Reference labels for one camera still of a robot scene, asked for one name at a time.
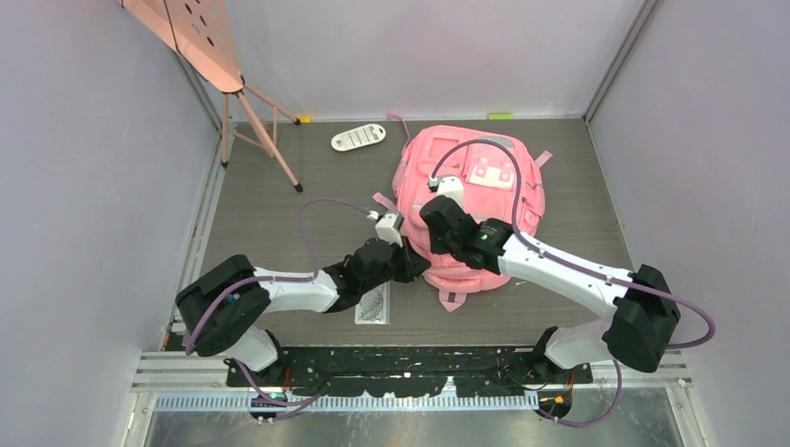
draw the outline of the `remote control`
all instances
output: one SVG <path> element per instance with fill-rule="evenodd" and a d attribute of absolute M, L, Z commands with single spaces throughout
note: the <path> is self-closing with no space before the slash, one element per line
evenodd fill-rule
<path fill-rule="evenodd" d="M 381 125 L 366 124 L 358 128 L 340 132 L 332 137 L 332 148 L 337 152 L 350 151 L 376 144 L 384 140 L 387 132 Z"/>

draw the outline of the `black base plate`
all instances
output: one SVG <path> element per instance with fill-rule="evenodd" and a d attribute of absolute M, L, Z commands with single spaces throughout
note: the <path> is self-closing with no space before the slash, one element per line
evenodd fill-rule
<path fill-rule="evenodd" d="M 546 382 L 528 376 L 526 360 L 530 348 L 515 346 L 322 346 L 282 348 L 284 356 L 262 373 L 255 374 L 258 386 L 283 386 L 290 368 L 293 393 L 312 396 L 357 397 L 367 391 L 374 397 L 394 393 L 396 397 L 439 394 L 453 377 L 460 398 L 474 396 L 518 396 L 522 386 L 541 387 Z M 593 381 L 588 365 L 574 370 L 577 384 Z M 564 384 L 569 372 L 549 383 Z M 238 368 L 228 368 L 227 385 L 249 387 Z"/>

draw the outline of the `pink strap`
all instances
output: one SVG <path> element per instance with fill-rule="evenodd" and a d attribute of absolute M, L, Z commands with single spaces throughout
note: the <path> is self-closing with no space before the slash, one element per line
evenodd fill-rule
<path fill-rule="evenodd" d="M 454 291 L 439 291 L 439 302 L 442 303 L 447 312 L 452 312 L 467 301 L 466 293 L 455 293 Z"/>
<path fill-rule="evenodd" d="M 538 158 L 535 159 L 535 164 L 538 165 L 538 168 L 543 168 L 543 165 L 552 158 L 554 154 L 549 151 L 543 151 L 543 154 L 540 154 Z"/>
<path fill-rule="evenodd" d="M 384 196 L 381 193 L 373 194 L 373 200 L 375 200 L 376 203 L 386 208 L 387 210 L 394 211 L 398 209 L 398 206 L 395 205 L 395 202 L 389 200 L 389 197 Z"/>

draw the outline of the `white wall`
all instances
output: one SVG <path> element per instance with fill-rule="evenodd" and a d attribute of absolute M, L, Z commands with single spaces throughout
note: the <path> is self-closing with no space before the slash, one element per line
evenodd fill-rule
<path fill-rule="evenodd" d="M 214 131 L 116 2 L 14 5 L 0 16 L 0 445 L 108 447 L 162 336 Z"/>
<path fill-rule="evenodd" d="M 784 0 L 666 1 L 592 125 L 634 261 L 718 323 L 685 353 L 712 445 L 790 434 L 788 18 Z"/>
<path fill-rule="evenodd" d="M 236 0 L 225 8 L 245 78 L 298 115 L 480 118 L 581 116 L 641 4 Z M 237 104 L 231 112 L 246 120 Z"/>

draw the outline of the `backpack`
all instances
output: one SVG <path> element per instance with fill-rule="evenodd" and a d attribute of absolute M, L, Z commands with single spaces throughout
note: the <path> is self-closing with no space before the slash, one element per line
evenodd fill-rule
<path fill-rule="evenodd" d="M 436 163 L 457 144 L 475 139 L 502 144 L 518 161 L 524 182 L 518 227 L 534 235 L 545 210 L 539 164 L 522 142 L 505 135 L 451 126 L 433 126 L 415 136 L 403 149 L 392 190 L 397 198 L 397 210 L 403 215 L 401 231 L 414 250 L 430 261 L 430 268 L 423 276 L 439 289 L 439 300 L 449 312 L 463 305 L 467 293 L 495 289 L 510 280 L 510 277 L 485 270 L 472 270 L 451 256 L 432 254 L 428 228 L 419 216 L 420 208 L 435 197 L 428 189 L 428 177 Z M 550 157 L 551 154 L 543 153 L 538 162 L 542 165 Z M 488 144 L 472 144 L 459 149 L 444 162 L 438 173 L 439 176 L 449 174 L 455 174 L 464 183 L 463 208 L 475 221 L 491 217 L 511 221 L 515 168 L 499 149 Z"/>

